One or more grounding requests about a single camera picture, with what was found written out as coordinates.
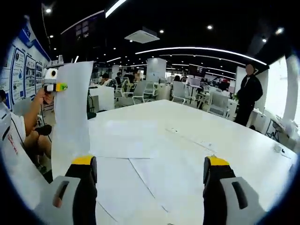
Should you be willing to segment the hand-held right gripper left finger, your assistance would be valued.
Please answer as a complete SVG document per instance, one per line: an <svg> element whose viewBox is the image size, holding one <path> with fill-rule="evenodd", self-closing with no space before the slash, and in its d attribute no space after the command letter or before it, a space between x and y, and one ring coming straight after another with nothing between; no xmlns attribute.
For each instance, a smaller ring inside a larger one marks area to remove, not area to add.
<svg viewBox="0 0 300 225"><path fill-rule="evenodd" d="M43 190L34 212L47 225L95 225L96 183L96 157L78 157Z"/></svg>

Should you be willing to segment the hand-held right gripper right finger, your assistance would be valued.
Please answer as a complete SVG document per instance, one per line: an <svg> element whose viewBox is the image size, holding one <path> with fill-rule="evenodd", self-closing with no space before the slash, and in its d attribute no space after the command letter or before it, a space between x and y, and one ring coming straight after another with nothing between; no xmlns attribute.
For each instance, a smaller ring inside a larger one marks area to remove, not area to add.
<svg viewBox="0 0 300 225"><path fill-rule="evenodd" d="M254 225L264 216L258 193L224 159L205 157L203 184L204 225Z"/></svg>

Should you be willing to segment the person's left hand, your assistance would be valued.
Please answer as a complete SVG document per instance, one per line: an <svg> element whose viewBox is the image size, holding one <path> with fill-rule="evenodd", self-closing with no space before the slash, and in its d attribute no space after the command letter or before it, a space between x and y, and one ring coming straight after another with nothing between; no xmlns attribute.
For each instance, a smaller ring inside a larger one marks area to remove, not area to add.
<svg viewBox="0 0 300 225"><path fill-rule="evenodd" d="M54 94L50 92L45 92L43 88L39 89L37 94L35 95L34 102L39 105L49 105L54 100Z"/></svg>

